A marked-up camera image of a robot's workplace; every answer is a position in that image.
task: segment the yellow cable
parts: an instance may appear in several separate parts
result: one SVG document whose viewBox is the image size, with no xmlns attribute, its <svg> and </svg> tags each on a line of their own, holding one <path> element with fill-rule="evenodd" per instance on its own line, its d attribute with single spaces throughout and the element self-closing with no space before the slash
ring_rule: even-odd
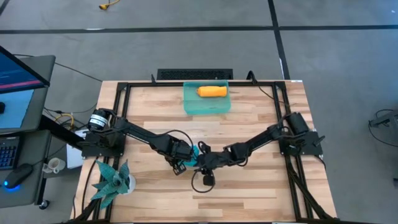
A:
<svg viewBox="0 0 398 224">
<path fill-rule="evenodd" d="M 73 127 L 73 122 L 75 121 L 75 119 L 73 118 L 72 114 L 61 114 L 60 116 L 57 116 L 54 121 L 57 122 L 58 119 L 60 119 L 60 118 L 62 118 L 64 116 L 70 117 L 70 119 L 72 120 L 72 122 L 70 123 L 70 128 L 72 128 Z"/>
<path fill-rule="evenodd" d="M 102 9 L 102 10 L 107 10 L 109 6 L 111 6 L 111 5 L 113 5 L 113 4 L 116 4 L 116 3 L 118 3 L 119 1 L 120 1 L 120 0 L 116 0 L 116 1 L 111 2 L 111 3 L 100 4 L 100 5 L 99 5 L 99 8 Z"/>
</svg>

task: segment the wooden table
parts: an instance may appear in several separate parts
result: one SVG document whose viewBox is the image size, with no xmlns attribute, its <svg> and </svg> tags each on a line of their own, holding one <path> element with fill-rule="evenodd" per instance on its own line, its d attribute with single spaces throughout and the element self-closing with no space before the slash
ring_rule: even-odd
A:
<svg viewBox="0 0 398 224">
<path fill-rule="evenodd" d="M 103 82 L 97 108 L 112 108 L 118 82 Z M 302 82 L 286 81 L 292 111 L 299 111 L 313 128 L 310 108 Z M 262 87 L 272 95 L 271 87 Z M 232 108 L 228 114 L 188 116 L 183 110 L 182 87 L 132 88 L 127 118 L 154 133 L 170 129 L 185 131 L 194 144 L 204 141 L 213 151 L 234 142 L 247 141 L 277 121 L 274 101 L 258 87 L 230 87 Z M 123 94 L 120 102 L 123 105 Z M 184 136 L 172 134 L 177 138 Z M 192 190 L 193 169 L 175 176 L 164 158 L 145 145 L 127 138 L 125 154 L 137 186 L 129 195 L 119 195 L 113 202 L 111 222 L 271 222 L 294 221 L 292 199 L 284 157 L 277 142 L 258 150 L 245 167 L 223 167 L 214 171 L 215 188 L 206 194 Z M 325 169 L 313 156 L 302 156 L 308 189 L 331 216 L 336 216 Z M 81 213 L 81 198 L 93 159 L 81 170 L 76 192 L 76 215 Z M 85 206 L 95 194 L 91 186 L 99 181 L 95 165 L 90 176 Z M 195 187 L 205 190 L 201 176 Z M 305 207 L 298 190 L 302 216 Z"/>
</svg>

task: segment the computer mouse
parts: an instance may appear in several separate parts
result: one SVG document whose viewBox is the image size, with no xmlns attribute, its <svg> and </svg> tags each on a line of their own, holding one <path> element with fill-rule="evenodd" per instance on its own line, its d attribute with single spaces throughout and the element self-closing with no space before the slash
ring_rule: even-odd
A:
<svg viewBox="0 0 398 224">
<path fill-rule="evenodd" d="M 30 164 L 21 164 L 19 167 L 11 171 L 4 180 L 4 186 L 7 189 L 13 189 L 21 184 L 33 171 Z"/>
</svg>

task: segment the white cup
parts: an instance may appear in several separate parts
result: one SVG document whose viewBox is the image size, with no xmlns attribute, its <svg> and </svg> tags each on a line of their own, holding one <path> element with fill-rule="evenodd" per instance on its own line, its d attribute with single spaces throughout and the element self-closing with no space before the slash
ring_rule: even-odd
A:
<svg viewBox="0 0 398 224">
<path fill-rule="evenodd" d="M 47 165 L 47 164 L 43 164 L 42 171 L 45 172 L 45 173 L 47 173 L 47 174 L 51 174 L 51 173 L 53 172 L 53 170 L 50 169 L 50 168 L 49 168 L 49 165 Z"/>
<path fill-rule="evenodd" d="M 49 161 L 48 168 L 51 169 L 54 172 L 54 174 L 58 174 L 61 170 L 65 168 L 65 164 L 66 164 L 65 161 L 61 159 L 52 158 Z"/>
</svg>

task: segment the floor tile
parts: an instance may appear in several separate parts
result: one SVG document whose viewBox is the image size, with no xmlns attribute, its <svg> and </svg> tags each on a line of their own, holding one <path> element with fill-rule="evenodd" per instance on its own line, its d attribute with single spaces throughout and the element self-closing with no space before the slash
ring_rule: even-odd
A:
<svg viewBox="0 0 398 224">
<path fill-rule="evenodd" d="M 304 81 L 314 125 L 326 136 L 328 180 L 343 220 L 398 222 L 398 149 L 368 130 L 377 110 L 398 106 L 397 38 L 398 30 L 282 32 L 290 76 Z M 398 145 L 387 128 L 373 131 Z"/>
<path fill-rule="evenodd" d="M 395 0 L 275 0 L 280 26 L 398 24 Z"/>
<path fill-rule="evenodd" d="M 92 29 L 272 25 L 263 0 L 12 0 L 0 29 Z"/>
<path fill-rule="evenodd" d="M 58 63 L 100 80 L 150 80 L 158 68 L 232 68 L 235 79 L 248 71 L 281 79 L 272 31 L 149 34 L 2 35 L 14 54 L 55 55 Z M 55 66 L 46 107 L 83 111 L 97 100 L 101 84 Z M 77 114 L 88 119 L 90 111 Z"/>
</svg>

